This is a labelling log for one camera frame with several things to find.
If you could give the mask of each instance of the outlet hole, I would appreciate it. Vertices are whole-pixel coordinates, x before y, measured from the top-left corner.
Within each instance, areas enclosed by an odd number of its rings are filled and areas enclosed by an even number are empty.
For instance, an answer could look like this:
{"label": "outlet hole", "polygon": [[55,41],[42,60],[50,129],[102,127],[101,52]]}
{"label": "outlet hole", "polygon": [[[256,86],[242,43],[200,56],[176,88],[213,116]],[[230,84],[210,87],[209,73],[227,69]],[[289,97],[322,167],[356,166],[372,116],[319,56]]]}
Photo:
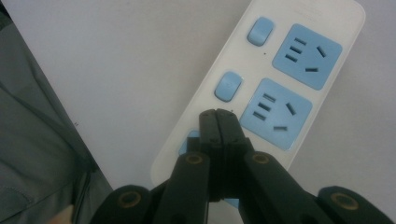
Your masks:
{"label": "outlet hole", "polygon": [[294,52],[301,54],[303,51],[300,49],[295,48],[294,46],[290,46],[290,49],[293,50]]}
{"label": "outlet hole", "polygon": [[286,104],[286,107],[288,108],[289,112],[294,116],[296,114],[295,109],[293,108],[293,106],[290,103]]}
{"label": "outlet hole", "polygon": [[265,120],[266,119],[266,117],[264,115],[262,115],[262,114],[260,114],[260,113],[258,113],[256,111],[254,111],[253,116],[255,116],[256,118],[261,119],[261,120]]}
{"label": "outlet hole", "polygon": [[271,110],[271,107],[269,107],[268,105],[264,105],[262,103],[259,103],[259,107],[263,108],[264,110],[266,110],[268,112]]}
{"label": "outlet hole", "polygon": [[268,95],[267,93],[265,93],[263,97],[264,97],[265,99],[271,101],[272,103],[274,103],[274,102],[276,101],[276,98],[274,98],[274,97]]}
{"label": "outlet hole", "polygon": [[305,72],[318,72],[318,68],[305,68]]}
{"label": "outlet hole", "polygon": [[306,42],[303,41],[303,40],[300,39],[300,38],[295,37],[295,38],[294,38],[294,41],[295,41],[295,42],[298,42],[298,43],[300,43],[300,44],[302,44],[302,45],[304,45],[304,46],[306,45]]}
{"label": "outlet hole", "polygon": [[287,132],[288,127],[286,126],[274,126],[274,131],[275,132]]}
{"label": "outlet hole", "polygon": [[317,47],[317,50],[319,51],[320,55],[325,58],[326,57],[326,52],[324,52],[324,50],[319,46]]}
{"label": "outlet hole", "polygon": [[291,61],[297,63],[297,59],[294,58],[293,56],[290,56],[289,54],[287,54],[285,57],[286,57],[287,59],[289,59],[289,60],[291,60]]}

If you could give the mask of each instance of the brass screw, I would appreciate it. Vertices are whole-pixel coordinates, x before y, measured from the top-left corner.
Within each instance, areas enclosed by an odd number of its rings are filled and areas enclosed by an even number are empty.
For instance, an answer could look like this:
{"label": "brass screw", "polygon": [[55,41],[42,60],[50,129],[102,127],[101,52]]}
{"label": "brass screw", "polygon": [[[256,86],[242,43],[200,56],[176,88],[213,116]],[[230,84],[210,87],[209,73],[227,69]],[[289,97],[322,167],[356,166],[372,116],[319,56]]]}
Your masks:
{"label": "brass screw", "polygon": [[186,161],[190,164],[196,165],[203,162],[204,160],[198,155],[190,155],[186,158]]}
{"label": "brass screw", "polygon": [[262,154],[254,154],[253,160],[259,164],[266,164],[270,161],[270,159],[267,156]]}
{"label": "brass screw", "polygon": [[118,205],[121,208],[130,208],[138,205],[142,200],[142,196],[136,191],[128,191],[123,194],[118,199]]}
{"label": "brass screw", "polygon": [[346,210],[357,210],[359,208],[359,203],[345,193],[336,192],[330,197],[335,204]]}

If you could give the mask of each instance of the extension socket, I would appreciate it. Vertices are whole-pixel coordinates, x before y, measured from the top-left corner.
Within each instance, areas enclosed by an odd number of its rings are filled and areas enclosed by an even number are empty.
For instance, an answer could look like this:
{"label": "extension socket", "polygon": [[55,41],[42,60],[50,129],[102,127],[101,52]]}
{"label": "extension socket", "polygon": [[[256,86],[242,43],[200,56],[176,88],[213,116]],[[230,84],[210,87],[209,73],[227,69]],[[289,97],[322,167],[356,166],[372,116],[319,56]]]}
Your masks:
{"label": "extension socket", "polygon": [[[153,163],[153,183],[199,135],[199,114],[216,108],[234,112],[254,148],[288,169],[364,20],[353,0],[253,0]],[[241,223],[229,203],[210,207],[211,222]]]}

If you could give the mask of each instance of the white plastic casing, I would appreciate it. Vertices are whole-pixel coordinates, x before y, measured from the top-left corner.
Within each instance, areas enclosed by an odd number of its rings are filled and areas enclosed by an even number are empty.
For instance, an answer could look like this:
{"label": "white plastic casing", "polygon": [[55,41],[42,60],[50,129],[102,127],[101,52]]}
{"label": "white plastic casing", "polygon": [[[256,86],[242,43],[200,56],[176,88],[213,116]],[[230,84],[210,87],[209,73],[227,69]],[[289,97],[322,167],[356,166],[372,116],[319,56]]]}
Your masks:
{"label": "white plastic casing", "polygon": [[[262,47],[256,47],[247,40],[249,31],[259,17],[267,18],[274,23],[272,33]],[[188,133],[199,130],[198,116],[201,112],[222,108],[233,111],[240,118],[259,83],[266,77],[312,103],[311,112],[290,150],[282,150],[249,130],[243,129],[245,136],[250,139],[256,150],[270,153],[289,169],[364,20],[364,9],[353,0],[253,0],[153,163],[151,169],[153,183],[159,185],[170,177],[178,151]],[[276,53],[295,23],[330,38],[343,48],[324,87],[319,91],[272,66]],[[239,74],[243,81],[231,102],[225,103],[215,96],[214,91],[224,73],[228,71]],[[232,224],[242,223],[242,220],[237,209],[220,202],[210,204],[209,223]]]}

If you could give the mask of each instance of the gray fabric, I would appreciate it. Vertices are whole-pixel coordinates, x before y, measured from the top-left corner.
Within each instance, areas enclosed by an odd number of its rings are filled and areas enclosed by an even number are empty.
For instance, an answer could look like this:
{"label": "gray fabric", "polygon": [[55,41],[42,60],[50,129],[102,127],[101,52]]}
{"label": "gray fabric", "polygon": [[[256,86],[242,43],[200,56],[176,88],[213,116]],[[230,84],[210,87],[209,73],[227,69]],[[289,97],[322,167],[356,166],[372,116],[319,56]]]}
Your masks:
{"label": "gray fabric", "polygon": [[0,31],[0,223],[89,223],[111,191],[15,25]]}

